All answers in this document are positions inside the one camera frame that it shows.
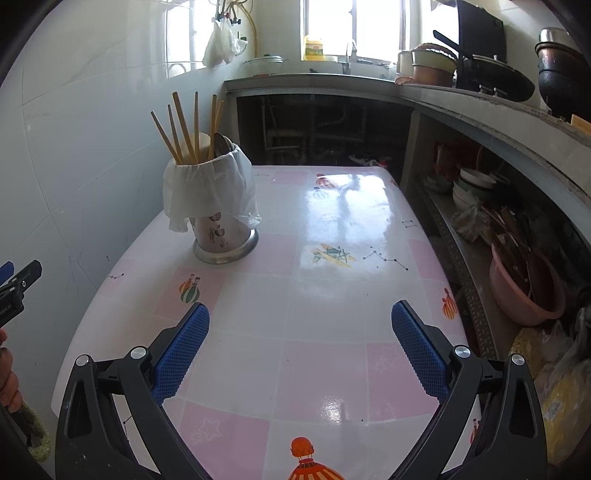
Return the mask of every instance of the brown pot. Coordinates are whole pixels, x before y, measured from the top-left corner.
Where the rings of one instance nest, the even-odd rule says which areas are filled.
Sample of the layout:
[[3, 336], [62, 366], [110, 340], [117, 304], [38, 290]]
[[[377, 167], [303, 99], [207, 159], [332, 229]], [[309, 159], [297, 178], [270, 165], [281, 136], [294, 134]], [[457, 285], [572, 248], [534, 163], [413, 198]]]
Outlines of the brown pot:
[[421, 85], [435, 85], [438, 87], [451, 87], [453, 84], [453, 73], [432, 67], [414, 66], [414, 83]]

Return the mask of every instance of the pink checkered tablecloth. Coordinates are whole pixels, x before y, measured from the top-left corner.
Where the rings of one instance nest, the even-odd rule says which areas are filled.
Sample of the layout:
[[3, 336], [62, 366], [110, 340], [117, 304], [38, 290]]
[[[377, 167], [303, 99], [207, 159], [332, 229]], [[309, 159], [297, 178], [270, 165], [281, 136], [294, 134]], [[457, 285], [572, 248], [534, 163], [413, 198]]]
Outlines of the pink checkered tablecloth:
[[[406, 299], [452, 344], [466, 344], [446, 277], [385, 170], [254, 168], [257, 247], [238, 262], [204, 264], [191, 250], [193, 232], [169, 231], [160, 213], [86, 311], [52, 408], [59, 412], [78, 355], [98, 361], [149, 345], [198, 300], [210, 332], [164, 408], [215, 480], [293, 478], [299, 437], [294, 445], [312, 444], [328, 471], [385, 480], [437, 408], [392, 332], [390, 310]], [[125, 402], [118, 410], [129, 417]], [[475, 406], [449, 467], [462, 462], [479, 419]], [[155, 469], [133, 420], [126, 429], [138, 460]]]

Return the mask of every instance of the plastic bag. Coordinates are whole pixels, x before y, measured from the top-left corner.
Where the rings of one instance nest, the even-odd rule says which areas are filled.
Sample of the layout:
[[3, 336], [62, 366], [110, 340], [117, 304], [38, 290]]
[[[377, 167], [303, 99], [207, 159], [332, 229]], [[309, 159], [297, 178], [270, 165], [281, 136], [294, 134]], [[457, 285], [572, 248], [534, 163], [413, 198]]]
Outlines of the plastic bag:
[[230, 63], [235, 56], [244, 52], [247, 45], [246, 40], [234, 36], [229, 18], [224, 18], [220, 23], [214, 22], [212, 36], [203, 55], [203, 64], [206, 67], [215, 67], [222, 61]]
[[173, 232], [187, 232], [190, 218], [218, 212], [251, 229], [261, 223], [252, 164], [237, 145], [229, 154], [199, 165], [179, 166], [171, 160], [164, 170], [163, 198]]
[[555, 363], [564, 356], [572, 344], [573, 339], [566, 335], [562, 323], [555, 322], [550, 334], [542, 334], [542, 356], [547, 362]]
[[542, 354], [551, 359], [566, 352], [557, 363], [544, 366], [534, 382], [544, 417], [548, 462], [557, 466], [591, 424], [591, 359], [580, 361], [589, 341], [584, 308], [577, 314], [576, 331], [572, 341], [556, 322], [543, 339]]
[[480, 203], [474, 197], [474, 203], [463, 212], [456, 212], [451, 218], [452, 226], [463, 238], [472, 243], [486, 229], [486, 218], [480, 212]]
[[548, 462], [560, 465], [591, 424], [591, 360], [563, 374], [542, 404]]
[[519, 353], [525, 358], [532, 378], [536, 378], [545, 364], [542, 356], [543, 332], [539, 328], [522, 328], [511, 345], [510, 353]]

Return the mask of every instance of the star print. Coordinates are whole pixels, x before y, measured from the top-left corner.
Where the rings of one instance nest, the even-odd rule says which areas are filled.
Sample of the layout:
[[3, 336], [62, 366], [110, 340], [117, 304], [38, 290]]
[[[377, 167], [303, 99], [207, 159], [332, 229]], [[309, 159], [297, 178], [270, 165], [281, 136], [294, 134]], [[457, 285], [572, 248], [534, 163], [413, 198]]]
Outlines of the star print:
[[198, 443], [201, 443], [201, 433], [200, 432], [193, 432], [191, 434], [191, 443], [193, 445], [197, 445]]
[[400, 358], [400, 352], [398, 351], [398, 345], [383, 346], [382, 356], [380, 360], [389, 363], [394, 366], [394, 361]]
[[388, 368], [388, 366], [386, 365], [386, 362], [384, 362], [384, 361], [378, 362], [375, 364], [375, 369], [380, 373], [382, 373], [387, 368]]
[[199, 427], [199, 432], [203, 434], [202, 438], [204, 438], [206, 442], [211, 442], [211, 440], [215, 437], [221, 437], [222, 432], [220, 432], [220, 421], [211, 421], [207, 418], [204, 418], [203, 425]]

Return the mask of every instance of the finger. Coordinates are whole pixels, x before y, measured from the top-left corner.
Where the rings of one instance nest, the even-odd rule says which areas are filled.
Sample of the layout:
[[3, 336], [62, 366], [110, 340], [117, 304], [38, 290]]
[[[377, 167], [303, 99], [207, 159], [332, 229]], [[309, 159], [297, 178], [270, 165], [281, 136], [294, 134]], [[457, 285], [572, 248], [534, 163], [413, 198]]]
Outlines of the finger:
[[10, 405], [8, 406], [8, 412], [15, 413], [21, 407], [22, 407], [22, 393], [20, 390], [17, 390], [17, 392], [14, 394], [14, 397], [12, 398], [12, 401], [10, 402]]
[[8, 407], [17, 391], [18, 377], [14, 374], [14, 372], [10, 372], [6, 383], [2, 387], [2, 390], [0, 390], [0, 405], [3, 407]]
[[12, 370], [12, 353], [6, 347], [0, 349], [0, 390], [4, 388], [4, 384]]

